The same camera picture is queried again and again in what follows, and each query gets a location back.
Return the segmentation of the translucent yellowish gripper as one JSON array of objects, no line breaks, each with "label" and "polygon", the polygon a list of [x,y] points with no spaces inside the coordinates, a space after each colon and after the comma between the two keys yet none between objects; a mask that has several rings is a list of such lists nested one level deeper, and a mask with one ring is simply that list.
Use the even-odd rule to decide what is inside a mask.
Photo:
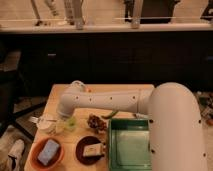
[{"label": "translucent yellowish gripper", "polygon": [[56,121],[55,132],[57,134],[62,133],[63,131],[69,131],[66,129],[66,121],[71,117],[59,117]]}]

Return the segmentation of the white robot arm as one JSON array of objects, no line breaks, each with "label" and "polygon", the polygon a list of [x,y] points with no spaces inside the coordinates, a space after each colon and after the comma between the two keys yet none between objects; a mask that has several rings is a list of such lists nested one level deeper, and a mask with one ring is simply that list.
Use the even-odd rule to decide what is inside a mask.
[{"label": "white robot arm", "polygon": [[85,84],[74,81],[61,94],[57,113],[71,116],[77,108],[147,115],[152,171],[208,171],[199,105],[182,84],[88,92]]}]

